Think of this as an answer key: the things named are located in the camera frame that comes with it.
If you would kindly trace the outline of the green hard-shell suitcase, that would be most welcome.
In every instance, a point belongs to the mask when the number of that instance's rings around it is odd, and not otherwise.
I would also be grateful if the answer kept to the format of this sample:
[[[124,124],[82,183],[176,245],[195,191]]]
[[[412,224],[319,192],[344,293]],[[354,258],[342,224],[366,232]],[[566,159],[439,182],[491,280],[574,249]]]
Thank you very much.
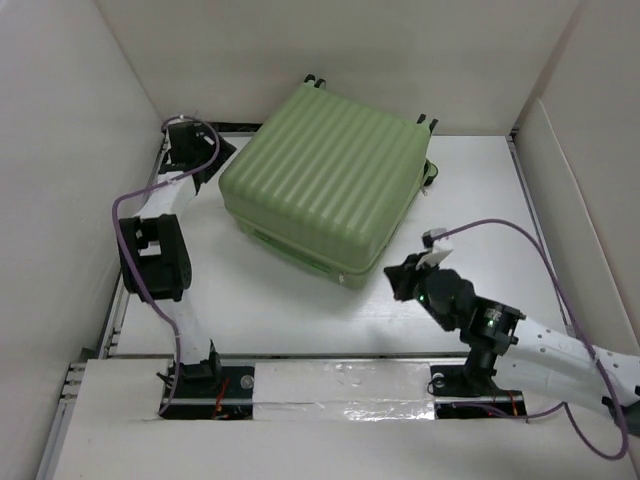
[[[427,156],[438,123],[330,92],[309,74],[221,174],[224,206],[265,247],[360,289],[438,175]]]

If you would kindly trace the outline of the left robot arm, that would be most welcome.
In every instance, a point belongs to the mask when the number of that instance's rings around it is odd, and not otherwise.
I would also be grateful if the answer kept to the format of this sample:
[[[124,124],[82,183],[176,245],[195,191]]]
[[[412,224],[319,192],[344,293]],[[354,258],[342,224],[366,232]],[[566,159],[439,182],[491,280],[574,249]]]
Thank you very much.
[[[112,207],[121,269],[127,291],[154,311],[174,343],[174,366],[160,378],[169,386],[190,385],[208,397],[222,387],[223,373],[188,296],[193,269],[180,217],[235,147],[212,124],[194,117],[174,116],[161,130],[156,183],[117,199]]]

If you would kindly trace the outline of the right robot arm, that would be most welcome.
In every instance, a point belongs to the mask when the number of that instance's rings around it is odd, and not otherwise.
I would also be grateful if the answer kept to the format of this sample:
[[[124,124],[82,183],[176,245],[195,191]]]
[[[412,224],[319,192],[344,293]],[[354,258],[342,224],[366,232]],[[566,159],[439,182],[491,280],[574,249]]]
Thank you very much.
[[[412,254],[383,270],[393,295],[419,303],[470,348],[462,381],[474,393],[521,390],[579,405],[639,430],[639,359],[550,329],[476,294],[473,284]]]

